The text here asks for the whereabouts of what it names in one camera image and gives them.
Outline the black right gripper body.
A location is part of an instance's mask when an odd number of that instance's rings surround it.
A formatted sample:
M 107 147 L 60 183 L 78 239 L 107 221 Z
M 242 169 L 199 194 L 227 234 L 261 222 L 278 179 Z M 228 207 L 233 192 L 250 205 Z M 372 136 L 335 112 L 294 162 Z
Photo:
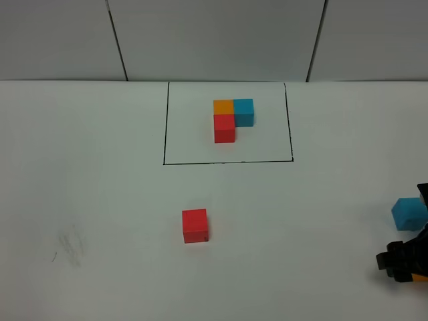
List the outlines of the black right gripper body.
M 387 251 L 376 255 L 379 270 L 396 282 L 414 282 L 412 275 L 427 276 L 427 225 L 413 239 L 394 241 Z

